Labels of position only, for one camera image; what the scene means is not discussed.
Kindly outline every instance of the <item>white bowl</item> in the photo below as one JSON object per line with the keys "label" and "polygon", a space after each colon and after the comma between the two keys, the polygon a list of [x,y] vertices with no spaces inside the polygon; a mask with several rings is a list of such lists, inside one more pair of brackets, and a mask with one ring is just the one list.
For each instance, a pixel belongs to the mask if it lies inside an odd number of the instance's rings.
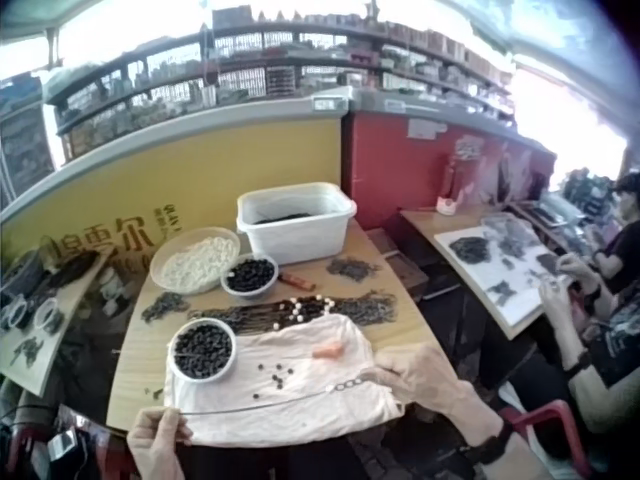
{"label": "white bowl", "polygon": [[[245,260],[249,260],[249,259],[268,260],[273,265],[273,268],[274,268],[273,278],[271,278],[271,280],[269,280],[266,285],[264,285],[263,287],[260,287],[257,290],[253,290],[251,292],[236,292],[235,290],[233,290],[229,286],[229,282],[227,281],[227,275],[229,274],[229,272],[231,270],[233,270],[233,268],[236,265],[239,265],[242,262],[244,262]],[[278,269],[278,264],[276,263],[276,261],[273,258],[271,258],[266,253],[246,253],[244,255],[240,255],[235,260],[235,262],[233,262],[233,264],[227,270],[224,271],[220,281],[222,283],[222,288],[229,295],[234,296],[236,298],[239,298],[241,300],[257,300],[257,299],[259,299],[261,297],[264,297],[269,292],[269,290],[271,290],[271,287],[273,287],[275,285],[276,280],[278,279],[278,274],[279,273],[280,272],[279,272],[279,269]]]}
{"label": "white bowl", "polygon": [[[192,330],[200,325],[205,325],[205,324],[215,325],[217,327],[220,327],[222,330],[225,331],[227,335],[229,335],[229,338],[231,338],[231,356],[229,357],[227,364],[224,367],[222,367],[215,375],[207,378],[191,378],[187,374],[183,373],[182,370],[180,370],[176,365],[176,362],[174,359],[174,354],[176,351],[176,343],[178,342],[178,337],[183,333],[187,332],[188,330]],[[229,369],[233,365],[233,362],[235,362],[236,360],[237,351],[238,350],[236,346],[236,335],[235,333],[233,333],[233,330],[231,330],[231,327],[229,327],[229,325],[224,323],[222,320],[218,320],[217,318],[199,318],[197,320],[193,320],[192,322],[189,322],[186,325],[184,325],[180,330],[176,332],[176,334],[171,339],[171,343],[169,343],[169,368],[171,368],[171,371],[173,372],[174,375],[176,375],[177,377],[187,382],[209,383],[219,379],[229,371]]]}
{"label": "white bowl", "polygon": [[156,252],[151,260],[151,265],[149,266],[149,273],[151,274],[151,279],[154,281],[156,285],[173,293],[179,293],[180,295],[196,295],[198,293],[207,292],[220,283],[220,276],[212,279],[210,282],[207,282],[203,285],[199,285],[198,288],[191,290],[181,290],[175,288],[172,285],[168,285],[162,280],[162,269],[167,263],[167,260],[171,258],[174,254],[178,252],[185,251],[191,245],[195,245],[207,238],[215,238],[215,237],[223,237],[228,240],[231,240],[235,245],[235,253],[231,256],[231,259],[227,263],[226,266],[220,270],[220,272],[224,272],[226,268],[231,265],[237,258],[240,253],[240,239],[238,236],[233,233],[231,230],[227,230],[226,228],[218,228],[218,227],[206,227],[206,228],[198,228],[196,230],[189,230],[188,232],[184,232],[181,235],[178,235],[175,238],[172,238],[168,242],[164,243],[160,249]]}
{"label": "white bowl", "polygon": [[55,297],[46,299],[38,307],[33,316],[33,326],[38,330],[44,330],[51,335],[55,334],[64,321],[62,313],[58,310],[58,300]]}

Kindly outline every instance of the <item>white sign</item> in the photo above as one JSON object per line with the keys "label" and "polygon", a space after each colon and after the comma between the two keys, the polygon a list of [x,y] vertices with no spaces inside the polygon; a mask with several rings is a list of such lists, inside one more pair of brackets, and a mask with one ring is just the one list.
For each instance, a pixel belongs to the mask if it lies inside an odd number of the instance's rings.
{"label": "white sign", "polygon": [[456,156],[460,160],[479,160],[483,147],[484,138],[463,135],[456,140]]}
{"label": "white sign", "polygon": [[438,133],[446,132],[447,125],[438,123],[424,118],[410,118],[408,138],[417,138],[420,140],[435,140]]}
{"label": "white sign", "polygon": [[384,109],[389,113],[405,113],[407,111],[407,106],[402,100],[387,98],[384,101]]}

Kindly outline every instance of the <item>hand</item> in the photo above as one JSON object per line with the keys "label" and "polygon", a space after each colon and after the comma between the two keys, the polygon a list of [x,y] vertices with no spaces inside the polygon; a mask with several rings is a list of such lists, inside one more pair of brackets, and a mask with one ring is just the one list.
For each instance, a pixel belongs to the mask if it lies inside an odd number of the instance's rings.
{"label": "hand", "polygon": [[542,282],[538,289],[542,307],[554,329],[572,325],[569,293],[556,281]]}
{"label": "hand", "polygon": [[444,415],[470,387],[456,376],[444,353],[428,345],[385,348],[376,354],[376,364],[360,378],[390,387],[402,403],[417,402]]}
{"label": "hand", "polygon": [[584,228],[584,234],[587,243],[594,252],[604,247],[605,242],[602,238],[602,234],[595,225],[587,225]]}
{"label": "hand", "polygon": [[175,408],[140,410],[127,443],[143,480],[184,480],[176,442],[191,445],[193,432]]}
{"label": "hand", "polygon": [[580,282],[587,291],[595,290],[599,284],[598,274],[574,253],[560,257],[556,262],[556,270]]}

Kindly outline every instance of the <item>bowl of white beads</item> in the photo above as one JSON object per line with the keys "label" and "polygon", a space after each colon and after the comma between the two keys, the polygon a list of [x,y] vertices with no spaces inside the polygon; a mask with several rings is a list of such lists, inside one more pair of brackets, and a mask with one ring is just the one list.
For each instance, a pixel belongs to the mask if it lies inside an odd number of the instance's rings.
{"label": "bowl of white beads", "polygon": [[240,254],[240,239],[231,230],[198,228],[172,238],[149,266],[156,285],[180,295],[196,295],[218,286],[220,276]]}

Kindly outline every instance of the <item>white cloth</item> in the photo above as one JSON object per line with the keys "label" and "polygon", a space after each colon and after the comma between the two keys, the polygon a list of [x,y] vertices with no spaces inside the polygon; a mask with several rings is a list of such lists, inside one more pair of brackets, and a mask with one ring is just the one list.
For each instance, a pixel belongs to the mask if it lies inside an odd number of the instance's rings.
{"label": "white cloth", "polygon": [[[314,348],[340,341],[338,360],[313,359]],[[174,376],[167,364],[165,405],[182,412],[211,412],[304,397],[327,385],[357,378],[374,365],[371,344],[343,315],[325,315],[280,332],[237,337],[235,364],[213,383],[194,384]],[[277,389],[272,375],[284,379]],[[285,405],[215,415],[191,415],[195,445],[261,448],[303,444],[364,430],[399,416],[404,409],[390,389],[364,382]]]}

